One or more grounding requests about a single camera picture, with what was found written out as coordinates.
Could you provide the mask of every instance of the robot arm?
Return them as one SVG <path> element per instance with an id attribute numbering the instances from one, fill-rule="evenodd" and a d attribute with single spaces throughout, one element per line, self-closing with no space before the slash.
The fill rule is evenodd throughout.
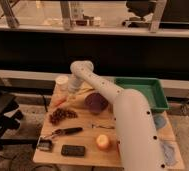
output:
<path id="1" fill-rule="evenodd" d="M 68 91 L 75 93 L 83 81 L 89 83 L 111 104 L 125 171 L 165 171 L 164 156 L 148 101 L 142 93 L 123 89 L 93 73 L 90 61 L 71 64 Z"/>

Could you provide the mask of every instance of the wooden tabletop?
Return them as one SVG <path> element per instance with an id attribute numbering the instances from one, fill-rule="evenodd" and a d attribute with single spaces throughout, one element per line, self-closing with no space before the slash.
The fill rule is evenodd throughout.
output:
<path id="1" fill-rule="evenodd" d="M 53 141 L 52 152 L 44 152 L 36 149 L 33 161 L 37 163 L 54 163 L 62 165 L 84 165 L 84 166 L 105 166 L 105 167 L 121 167 L 120 156 L 117 151 L 117 138 L 114 129 L 92 128 L 92 124 L 114 126 L 112 107 L 109 105 L 101 114 L 94 115 L 90 113 L 85 105 L 85 97 L 94 92 L 89 85 L 83 84 L 82 89 L 76 94 L 75 99 L 65 102 L 60 107 L 66 107 L 74 110 L 78 114 L 78 118 L 65 119 L 57 126 L 49 122 L 49 115 L 57 109 L 58 100 L 63 97 L 63 92 L 55 87 L 52 95 L 51 103 L 46 114 L 41 137 L 50 134 L 58 128 L 83 127 L 83 131 L 70 136 L 58 136 Z M 183 160 L 176 142 L 172 126 L 167 117 L 166 112 L 163 113 L 167 120 L 165 127 L 158 131 L 158 136 L 162 140 L 168 141 L 175 148 L 175 157 L 177 163 L 168 167 L 169 169 L 184 169 Z M 99 134 L 106 134 L 111 140 L 110 149 L 100 151 L 95 143 L 95 139 Z M 84 157 L 64 157 L 61 155 L 61 147 L 63 144 L 82 145 L 86 147 Z"/>

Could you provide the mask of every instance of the food item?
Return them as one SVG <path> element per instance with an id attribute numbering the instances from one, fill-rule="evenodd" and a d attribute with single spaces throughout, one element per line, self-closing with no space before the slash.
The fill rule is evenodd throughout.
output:
<path id="1" fill-rule="evenodd" d="M 49 121 L 53 125 L 57 125 L 61 120 L 65 118 L 77 118 L 77 113 L 70 109 L 58 108 L 51 115 L 49 115 Z"/>
<path id="2" fill-rule="evenodd" d="M 98 114 L 108 106 L 108 101 L 100 93 L 91 93 L 85 98 L 85 105 L 91 113 Z"/>
<path id="3" fill-rule="evenodd" d="M 110 147 L 110 139 L 104 134 L 101 134 L 97 137 L 96 143 L 100 150 L 107 150 Z"/>

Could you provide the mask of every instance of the gray floor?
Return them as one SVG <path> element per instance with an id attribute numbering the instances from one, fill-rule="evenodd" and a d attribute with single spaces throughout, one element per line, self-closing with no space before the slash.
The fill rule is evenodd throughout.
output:
<path id="1" fill-rule="evenodd" d="M 21 121 L 21 127 L 18 131 L 8 131 L 4 137 L 38 137 L 45 114 L 44 107 L 42 105 L 22 104 L 20 105 L 20 109 L 25 115 L 25 118 Z M 189 116 L 183 116 L 177 107 L 171 108 L 168 113 L 186 166 L 186 171 L 189 171 Z M 0 157 L 0 171 L 33 170 L 33 168 L 39 166 L 39 164 L 32 162 L 33 154 L 34 150 L 30 145 L 6 146 L 3 151 L 0 151 L 0 155 L 10 159 L 3 159 Z M 52 170 L 48 167 L 37 170 Z"/>

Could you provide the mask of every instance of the green tray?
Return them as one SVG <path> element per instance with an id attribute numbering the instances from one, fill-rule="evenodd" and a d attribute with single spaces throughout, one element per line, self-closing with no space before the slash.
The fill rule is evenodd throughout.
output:
<path id="1" fill-rule="evenodd" d="M 138 78 L 138 77 L 118 77 L 115 78 L 115 84 L 122 88 L 132 88 L 143 93 L 148 99 L 151 111 L 153 113 L 162 113 L 168 110 L 168 103 L 161 87 L 160 81 L 156 78 Z"/>

